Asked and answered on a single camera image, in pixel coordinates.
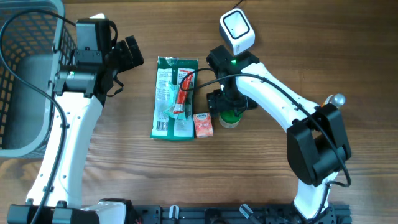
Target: plastic basket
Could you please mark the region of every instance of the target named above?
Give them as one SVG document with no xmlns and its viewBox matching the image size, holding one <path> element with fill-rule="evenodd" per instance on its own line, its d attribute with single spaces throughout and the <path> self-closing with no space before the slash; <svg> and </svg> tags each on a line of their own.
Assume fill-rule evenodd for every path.
<svg viewBox="0 0 398 224">
<path fill-rule="evenodd" d="M 0 25 L 18 11 L 44 9 L 65 16 L 61 1 L 2 1 Z M 53 95 L 54 76 L 66 64 L 75 42 L 61 19 L 29 13 L 8 26 L 3 40 L 6 62 L 23 79 Z M 53 105 L 26 87 L 0 62 L 0 157 L 43 158 Z"/>
</svg>

